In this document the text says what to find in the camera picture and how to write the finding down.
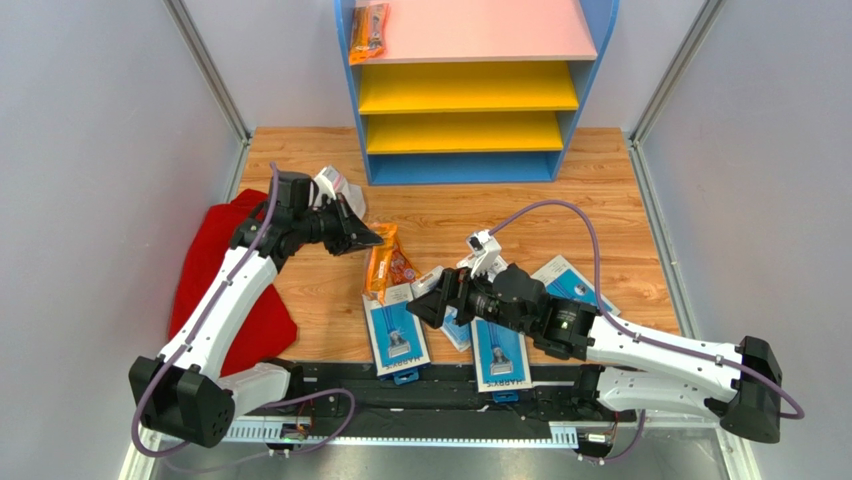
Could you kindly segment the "orange BIC razor bag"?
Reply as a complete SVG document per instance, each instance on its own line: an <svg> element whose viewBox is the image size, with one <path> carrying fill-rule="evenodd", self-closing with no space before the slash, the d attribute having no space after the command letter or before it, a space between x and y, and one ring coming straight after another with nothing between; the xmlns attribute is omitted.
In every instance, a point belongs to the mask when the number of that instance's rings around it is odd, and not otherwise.
<svg viewBox="0 0 852 480"><path fill-rule="evenodd" d="M412 283L421 276L421 272L407 257L400 244L391 249L389 279L393 285Z"/></svg>

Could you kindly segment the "narrow orange razor pack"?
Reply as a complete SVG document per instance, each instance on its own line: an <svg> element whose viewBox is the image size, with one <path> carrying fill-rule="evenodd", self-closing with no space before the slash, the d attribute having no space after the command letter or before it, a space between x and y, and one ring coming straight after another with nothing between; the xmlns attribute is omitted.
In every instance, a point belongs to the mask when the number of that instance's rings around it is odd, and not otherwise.
<svg viewBox="0 0 852 480"><path fill-rule="evenodd" d="M374 223L373 231L382 240L378 246L370 250L366 264L363 293L371 300L385 303L385 292L391 280L391 265L394 252L397 250L398 225L395 223Z"/></svg>

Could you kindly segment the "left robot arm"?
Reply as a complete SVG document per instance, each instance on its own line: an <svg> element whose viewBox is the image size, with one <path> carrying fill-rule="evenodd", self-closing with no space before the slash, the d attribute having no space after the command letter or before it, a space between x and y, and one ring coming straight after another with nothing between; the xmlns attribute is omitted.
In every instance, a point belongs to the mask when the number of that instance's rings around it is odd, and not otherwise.
<svg viewBox="0 0 852 480"><path fill-rule="evenodd" d="M146 447L142 428L176 438L181 446L212 448L242 415L313 400L303 390L300 365L268 359L225 375L226 356L262 293L303 246L321 244L341 256L382 243L344 194L322 190L310 175L275 170L266 200L236 228L187 321L155 357L140 356L130 368L136 449L154 458L168 454Z"/></svg>

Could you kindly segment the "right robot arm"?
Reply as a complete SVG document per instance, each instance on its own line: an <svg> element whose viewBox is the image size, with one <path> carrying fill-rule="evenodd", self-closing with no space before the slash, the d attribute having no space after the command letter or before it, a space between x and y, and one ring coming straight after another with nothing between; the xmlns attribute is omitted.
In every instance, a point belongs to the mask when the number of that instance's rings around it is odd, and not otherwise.
<svg viewBox="0 0 852 480"><path fill-rule="evenodd" d="M579 395L608 410L684 413L716 419L747 440L781 439L783 374L763 339L714 343L641 327L553 295L516 265L494 278L446 268L406 308L434 329L452 308L461 324L482 319L532 339L550 357L590 362Z"/></svg>

